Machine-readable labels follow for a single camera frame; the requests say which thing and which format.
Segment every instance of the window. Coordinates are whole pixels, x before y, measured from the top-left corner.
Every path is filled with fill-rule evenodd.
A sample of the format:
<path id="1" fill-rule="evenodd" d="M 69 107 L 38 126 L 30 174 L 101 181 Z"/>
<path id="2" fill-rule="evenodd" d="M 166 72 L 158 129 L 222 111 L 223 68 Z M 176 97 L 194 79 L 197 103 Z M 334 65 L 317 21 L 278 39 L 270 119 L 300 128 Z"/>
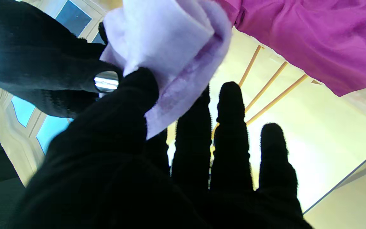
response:
<path id="1" fill-rule="evenodd" d="M 14 96 L 11 100 L 13 108 L 15 109 L 16 118 L 18 122 L 24 127 L 28 125 L 29 119 L 35 109 L 35 106 L 26 100 Z"/>
<path id="2" fill-rule="evenodd" d="M 92 19 L 74 3 L 67 1 L 56 20 L 78 37 Z"/>

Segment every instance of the gloved hand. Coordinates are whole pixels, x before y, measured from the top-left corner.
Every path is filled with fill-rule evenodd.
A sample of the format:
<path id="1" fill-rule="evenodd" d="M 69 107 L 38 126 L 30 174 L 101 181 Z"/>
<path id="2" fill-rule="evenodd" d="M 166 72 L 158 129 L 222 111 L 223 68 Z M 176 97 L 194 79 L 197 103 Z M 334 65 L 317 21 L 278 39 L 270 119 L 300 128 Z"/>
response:
<path id="1" fill-rule="evenodd" d="M 214 135 L 215 159 L 210 167 L 209 102 L 207 88 L 178 120 L 176 130 L 171 176 L 197 206 L 196 210 L 215 228 L 240 228 L 245 224 L 255 228 L 311 228 L 303 220 L 296 196 L 296 172 L 288 162 L 282 129 L 275 123 L 266 124 L 261 132 L 259 188 L 254 191 L 245 107 L 235 82 L 221 88 L 217 118 L 220 125 Z M 167 161 L 159 154 L 150 159 L 159 158 Z"/>

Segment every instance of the yellow wall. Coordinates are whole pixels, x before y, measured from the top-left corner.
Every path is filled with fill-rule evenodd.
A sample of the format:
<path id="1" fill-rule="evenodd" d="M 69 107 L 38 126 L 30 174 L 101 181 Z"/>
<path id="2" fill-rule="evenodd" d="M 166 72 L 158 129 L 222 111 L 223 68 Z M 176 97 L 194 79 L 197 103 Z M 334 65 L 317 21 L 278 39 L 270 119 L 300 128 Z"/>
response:
<path id="1" fill-rule="evenodd" d="M 357 172 L 365 169 L 366 163 Z M 366 229 L 366 172 L 331 192 L 305 219 L 316 229 Z"/>
<path id="2" fill-rule="evenodd" d="M 234 29 L 229 53 L 212 79 L 210 112 L 217 117 L 218 93 L 227 81 L 239 82 L 258 42 Z M 247 105 L 285 61 L 269 48 L 260 51 L 243 87 Z M 303 75 L 288 65 L 248 111 L 246 120 Z M 253 177 L 259 174 L 260 130 L 276 122 L 285 132 L 289 160 L 299 179 L 299 200 L 307 210 L 366 159 L 366 116 L 308 78 L 262 115 L 249 128 Z"/>

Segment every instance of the wooden rod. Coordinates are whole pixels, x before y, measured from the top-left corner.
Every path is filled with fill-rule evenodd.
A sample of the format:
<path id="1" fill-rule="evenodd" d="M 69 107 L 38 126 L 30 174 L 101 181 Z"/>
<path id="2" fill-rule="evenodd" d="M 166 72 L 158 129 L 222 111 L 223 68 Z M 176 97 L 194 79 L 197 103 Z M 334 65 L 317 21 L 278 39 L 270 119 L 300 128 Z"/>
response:
<path id="1" fill-rule="evenodd" d="M 244 72 L 244 75 L 242 76 L 242 78 L 241 78 L 241 80 L 240 80 L 240 83 L 238 84 L 240 87 L 242 87 L 242 85 L 244 84 L 244 81 L 245 81 L 245 79 L 247 78 L 248 73 L 249 73 L 249 71 L 251 70 L 252 65 L 254 64 L 255 59 L 257 58 L 257 55 L 258 55 L 258 53 L 259 53 L 260 49 L 261 49 L 261 46 L 260 46 L 260 45 L 258 45 L 257 49 L 256 49 L 256 50 L 255 50 L 255 52 L 254 52 L 254 55 L 252 56 L 251 61 L 250 61 L 250 62 L 249 62 L 249 64 L 248 64 L 247 69 L 246 69 L 246 70 L 245 70 L 245 72 Z"/>
<path id="2" fill-rule="evenodd" d="M 265 84 L 265 86 L 259 91 L 259 93 L 254 97 L 254 99 L 251 101 L 251 103 L 248 104 L 248 106 L 245 108 L 245 113 L 251 108 L 252 105 L 262 96 L 262 94 L 267 90 L 267 88 L 273 83 L 273 81 L 279 76 L 279 74 L 283 71 L 283 69 L 286 67 L 288 63 L 285 61 L 278 71 L 273 74 L 272 78 Z"/>
<path id="3" fill-rule="evenodd" d="M 247 121 L 247 126 L 249 126 L 252 122 L 254 122 L 257 118 L 263 115 L 267 110 L 269 110 L 273 105 L 275 105 L 279 100 L 285 97 L 289 92 L 291 92 L 295 87 L 297 87 L 303 80 L 307 79 L 308 76 L 304 74 L 300 77 L 296 82 L 294 82 L 290 87 L 288 87 L 285 91 L 283 91 L 278 97 L 276 97 L 272 102 L 270 102 L 266 107 L 264 107 L 260 112 L 258 112 L 255 116 Z"/>
<path id="4" fill-rule="evenodd" d="M 214 133 L 215 133 L 215 130 L 217 129 L 217 127 L 220 125 L 220 123 L 217 123 L 213 129 L 213 131 L 211 132 L 211 139 L 214 139 Z"/>

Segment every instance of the magenta fabric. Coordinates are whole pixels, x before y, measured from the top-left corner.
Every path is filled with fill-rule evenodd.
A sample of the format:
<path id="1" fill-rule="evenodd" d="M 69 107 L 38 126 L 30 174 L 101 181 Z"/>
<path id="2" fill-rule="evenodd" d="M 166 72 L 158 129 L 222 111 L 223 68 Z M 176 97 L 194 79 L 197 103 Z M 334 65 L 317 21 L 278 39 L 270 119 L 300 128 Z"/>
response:
<path id="1" fill-rule="evenodd" d="M 151 138 L 186 113 L 228 52 L 231 24 L 211 0 L 124 0 L 104 18 L 109 45 L 100 60 L 149 68 L 159 100 L 146 114 Z"/>
<path id="2" fill-rule="evenodd" d="M 337 96 L 366 88 L 366 0 L 215 0 L 235 27 Z"/>

